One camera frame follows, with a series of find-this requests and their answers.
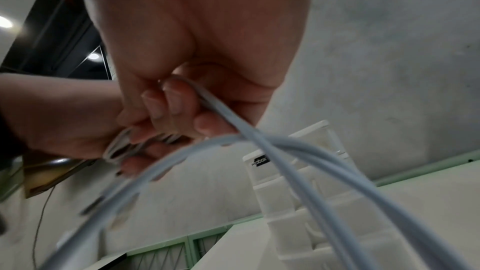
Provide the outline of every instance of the black sleeve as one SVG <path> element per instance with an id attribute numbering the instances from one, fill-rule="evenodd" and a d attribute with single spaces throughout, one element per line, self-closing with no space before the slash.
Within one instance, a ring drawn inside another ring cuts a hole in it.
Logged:
<path id="1" fill-rule="evenodd" d="M 10 130 L 0 113 L 0 171 L 10 168 L 12 160 L 27 151 L 27 145 Z"/>

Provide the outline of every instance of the person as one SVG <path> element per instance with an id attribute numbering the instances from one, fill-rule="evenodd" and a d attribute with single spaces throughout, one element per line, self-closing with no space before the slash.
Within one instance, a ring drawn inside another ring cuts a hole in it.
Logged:
<path id="1" fill-rule="evenodd" d="M 159 133 L 194 142 L 235 132 L 172 74 L 194 80 L 252 125 L 282 84 L 310 0 L 85 0 L 118 83 L 0 75 L 2 150 L 99 158 L 124 127 L 132 143 Z M 134 176 L 180 145 L 125 160 Z"/>

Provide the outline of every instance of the cable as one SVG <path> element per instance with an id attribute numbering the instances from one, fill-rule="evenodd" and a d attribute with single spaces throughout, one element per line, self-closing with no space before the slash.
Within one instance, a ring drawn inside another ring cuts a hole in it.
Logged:
<path id="1" fill-rule="evenodd" d="M 248 125 L 208 91 L 189 80 L 181 79 L 189 83 L 203 98 L 202 104 L 207 104 L 210 109 L 213 109 L 225 118 L 238 129 L 241 135 L 216 137 L 196 145 L 187 146 L 151 165 L 112 198 L 106 200 L 101 205 L 101 208 L 57 252 L 47 259 L 40 270 L 62 269 L 63 265 L 65 265 L 79 246 L 91 235 L 98 233 L 108 222 L 109 218 L 124 204 L 128 203 L 131 197 L 138 193 L 144 185 L 166 172 L 170 167 L 183 161 L 189 155 L 199 153 L 211 147 L 230 145 L 246 140 L 254 142 L 277 166 L 302 203 L 308 208 L 313 219 L 320 227 L 324 228 L 325 236 L 348 269 L 374 270 L 378 269 L 378 267 L 371 257 L 362 250 L 349 227 L 338 218 L 331 207 L 313 190 L 307 180 L 291 164 L 283 160 L 277 148 L 293 154 L 318 170 L 325 171 L 372 200 L 400 229 L 431 269 L 471 269 L 458 255 L 443 244 L 438 237 L 401 207 L 382 196 L 365 176 L 356 172 L 338 157 L 294 138 L 263 135 L 260 131 Z"/>
<path id="2" fill-rule="evenodd" d="M 35 258 L 35 248 L 37 247 L 37 240 L 39 238 L 39 231 L 40 231 L 40 225 L 42 224 L 42 220 L 44 218 L 44 212 L 45 208 L 47 207 L 47 203 L 50 200 L 50 197 L 52 196 L 52 193 L 54 192 L 56 186 L 53 186 L 50 190 L 50 193 L 48 194 L 45 203 L 43 204 L 43 208 L 41 209 L 40 213 L 40 219 L 38 220 L 38 225 L 36 226 L 36 232 L 35 232 L 35 238 L 33 239 L 33 246 L 31 248 L 31 261 L 33 262 L 33 269 L 37 270 L 37 259 Z"/>

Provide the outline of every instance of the black cable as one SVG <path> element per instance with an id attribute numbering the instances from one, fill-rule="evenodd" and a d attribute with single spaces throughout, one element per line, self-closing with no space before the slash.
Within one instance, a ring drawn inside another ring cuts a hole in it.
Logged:
<path id="1" fill-rule="evenodd" d="M 31 248 L 31 260 L 33 261 L 34 270 L 37 270 L 37 260 L 35 259 L 35 248 L 37 247 L 37 239 L 39 238 L 40 225 L 42 224 L 42 219 L 44 218 L 45 207 L 47 206 L 47 203 L 49 202 L 50 197 L 54 192 L 54 189 L 55 189 L 55 186 L 51 188 L 50 194 L 48 194 L 48 197 L 46 198 L 45 203 L 43 204 L 43 208 L 41 209 L 40 219 L 38 220 L 38 225 L 36 227 L 35 238 L 33 239 L 33 247 Z"/>

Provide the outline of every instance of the gray concrete wall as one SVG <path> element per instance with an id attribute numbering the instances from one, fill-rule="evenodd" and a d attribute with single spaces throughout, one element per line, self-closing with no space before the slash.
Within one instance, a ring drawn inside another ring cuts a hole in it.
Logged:
<path id="1" fill-rule="evenodd" d="M 478 149 L 479 2 L 313 0 L 301 48 L 260 129 L 288 135 L 328 119 L 372 178 Z M 107 252 L 258 213 L 242 164 L 255 148 L 218 149 L 191 157 L 145 189 L 128 221 L 107 231 Z M 81 221 L 76 213 L 100 192 L 108 171 L 98 165 L 55 190 L 40 231 L 39 259 Z M 28 202 L 18 269 L 28 269 L 45 198 Z"/>

